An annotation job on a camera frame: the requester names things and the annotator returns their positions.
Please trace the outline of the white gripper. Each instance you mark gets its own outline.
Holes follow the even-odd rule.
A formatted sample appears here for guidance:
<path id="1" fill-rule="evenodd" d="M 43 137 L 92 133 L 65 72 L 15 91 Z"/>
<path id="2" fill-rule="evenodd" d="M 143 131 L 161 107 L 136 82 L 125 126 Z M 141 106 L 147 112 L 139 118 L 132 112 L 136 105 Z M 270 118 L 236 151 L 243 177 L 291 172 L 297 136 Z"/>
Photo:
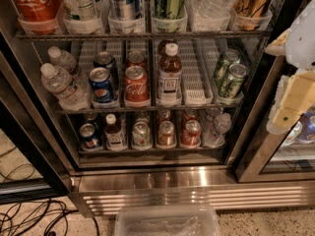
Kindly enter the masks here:
<path id="1" fill-rule="evenodd" d="M 265 52 L 272 56 L 285 56 L 285 44 L 289 29 L 265 47 Z M 315 103 L 315 73 L 298 70 L 293 76 L 281 76 L 274 98 L 267 131 L 274 135 L 287 132 Z"/>

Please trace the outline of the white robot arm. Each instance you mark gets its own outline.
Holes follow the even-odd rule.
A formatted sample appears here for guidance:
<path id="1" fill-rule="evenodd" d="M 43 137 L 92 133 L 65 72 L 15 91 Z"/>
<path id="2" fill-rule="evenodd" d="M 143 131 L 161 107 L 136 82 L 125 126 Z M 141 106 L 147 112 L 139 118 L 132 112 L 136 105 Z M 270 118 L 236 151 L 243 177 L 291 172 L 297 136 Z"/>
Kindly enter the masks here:
<path id="1" fill-rule="evenodd" d="M 294 75 L 281 77 L 269 114 L 267 131 L 280 135 L 288 132 L 315 104 L 315 0 L 307 4 L 265 52 L 284 56 L 297 69 Z"/>

